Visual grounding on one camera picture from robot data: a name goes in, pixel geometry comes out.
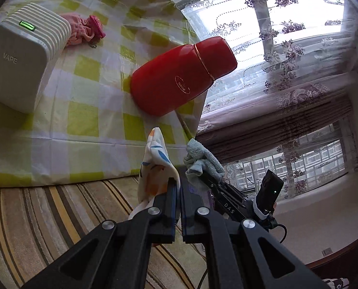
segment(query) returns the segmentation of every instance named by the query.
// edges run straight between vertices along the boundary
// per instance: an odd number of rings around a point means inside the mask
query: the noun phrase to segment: towel
[[[67,42],[68,45],[78,45],[83,40],[90,42],[98,42],[105,37],[103,32],[103,25],[95,15],[90,15],[87,19],[82,18],[77,13],[60,14],[65,18],[72,28],[71,36]]]
[[[187,144],[188,154],[184,157],[187,167],[185,175],[188,181],[195,186],[199,192],[208,191],[209,188],[199,179],[205,171],[217,181],[221,181],[224,169],[215,156],[208,151],[200,142],[191,139]]]
[[[132,219],[136,213],[153,206],[155,196],[167,192],[170,177],[176,180],[176,206],[178,207],[179,173],[168,157],[160,128],[155,127],[148,136],[140,168],[137,192],[139,205],[131,212],[128,219]]]

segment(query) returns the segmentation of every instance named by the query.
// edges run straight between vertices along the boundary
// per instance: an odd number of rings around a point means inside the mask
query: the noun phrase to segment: cable
[[[287,228],[285,225],[282,225],[282,224],[277,224],[276,227],[282,227],[284,229],[284,236],[282,238],[282,240],[280,241],[280,243],[282,243],[284,241],[284,239],[286,239],[286,236],[287,236]]]
[[[201,289],[201,286],[202,286],[202,283],[203,283],[203,280],[205,279],[205,276],[207,275],[207,269],[205,269],[205,272],[199,282],[199,285],[198,285],[198,289]]]

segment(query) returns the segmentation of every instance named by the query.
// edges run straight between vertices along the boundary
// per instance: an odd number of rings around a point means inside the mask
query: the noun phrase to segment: wall outlet
[[[324,249],[322,251],[322,254],[323,254],[323,256],[327,256],[329,254],[332,254],[332,249],[331,248]]]

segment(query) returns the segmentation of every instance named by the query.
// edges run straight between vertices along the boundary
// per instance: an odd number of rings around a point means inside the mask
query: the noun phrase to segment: light blue towel
[[[187,167],[185,175],[188,181],[200,192],[209,188],[199,179],[205,171],[217,181],[221,181],[224,169],[215,156],[208,151],[200,142],[191,139],[187,144],[188,154],[184,157],[184,164]]]

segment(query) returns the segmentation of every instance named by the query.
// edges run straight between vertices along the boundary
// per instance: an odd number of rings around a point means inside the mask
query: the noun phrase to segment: white humidifier
[[[68,21],[30,3],[0,23],[0,102],[34,112],[71,35]]]

